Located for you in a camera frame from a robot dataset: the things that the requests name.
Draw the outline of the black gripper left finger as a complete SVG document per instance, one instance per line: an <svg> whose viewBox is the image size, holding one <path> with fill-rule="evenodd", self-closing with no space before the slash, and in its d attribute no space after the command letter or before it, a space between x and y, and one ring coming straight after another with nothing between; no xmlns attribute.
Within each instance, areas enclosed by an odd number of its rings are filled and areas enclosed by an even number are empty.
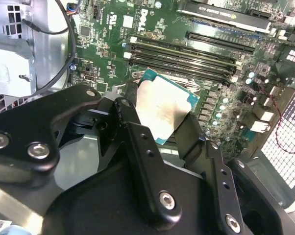
<svg viewBox="0 0 295 235"><path fill-rule="evenodd" d="M98 173L120 161L162 159L130 101L105 101L77 85L0 114L0 183L44 184L59 163L60 149L90 132L98 136L105 161Z"/></svg>

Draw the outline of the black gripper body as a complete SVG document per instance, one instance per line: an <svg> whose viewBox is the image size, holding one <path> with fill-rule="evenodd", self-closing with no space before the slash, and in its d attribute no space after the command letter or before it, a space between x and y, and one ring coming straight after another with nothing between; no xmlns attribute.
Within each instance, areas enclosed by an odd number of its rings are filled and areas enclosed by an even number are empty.
<svg viewBox="0 0 295 235"><path fill-rule="evenodd" d="M208 186L162 159L120 161L62 193L45 235L228 235L218 231ZM283 235L295 223L283 217Z"/></svg>

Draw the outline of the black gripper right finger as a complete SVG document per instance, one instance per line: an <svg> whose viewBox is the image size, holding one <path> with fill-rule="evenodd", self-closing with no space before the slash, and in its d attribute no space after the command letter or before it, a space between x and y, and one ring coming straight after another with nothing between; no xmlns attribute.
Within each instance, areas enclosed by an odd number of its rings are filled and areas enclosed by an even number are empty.
<svg viewBox="0 0 295 235"><path fill-rule="evenodd" d="M208 186L213 218L226 234L282 235L283 210L241 160L225 162L221 149L205 137L196 117L187 114L174 133L184 167Z"/></svg>

